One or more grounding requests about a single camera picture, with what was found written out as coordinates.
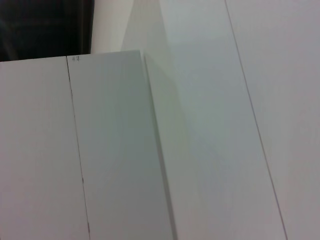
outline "dark background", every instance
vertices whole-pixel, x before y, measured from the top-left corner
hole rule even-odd
[[[0,62],[88,54],[94,0],[0,0]]]

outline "white board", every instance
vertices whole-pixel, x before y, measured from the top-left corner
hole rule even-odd
[[[0,62],[0,238],[89,239],[66,57]]]
[[[138,51],[68,56],[91,240],[171,240]]]
[[[227,5],[287,237],[320,239],[320,1]]]

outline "cabinet door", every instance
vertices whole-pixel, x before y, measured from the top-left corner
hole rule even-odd
[[[68,56],[91,240],[171,240],[138,51]]]
[[[0,238],[89,239],[66,57],[0,62]]]
[[[287,237],[320,239],[320,1],[227,5]]]

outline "white panel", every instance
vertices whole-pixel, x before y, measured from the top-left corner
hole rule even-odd
[[[181,240],[284,240],[224,0],[135,0]]]
[[[320,1],[227,3],[288,239],[320,239]]]
[[[0,238],[89,239],[66,57],[0,62]]]
[[[171,240],[138,51],[68,57],[91,240]]]

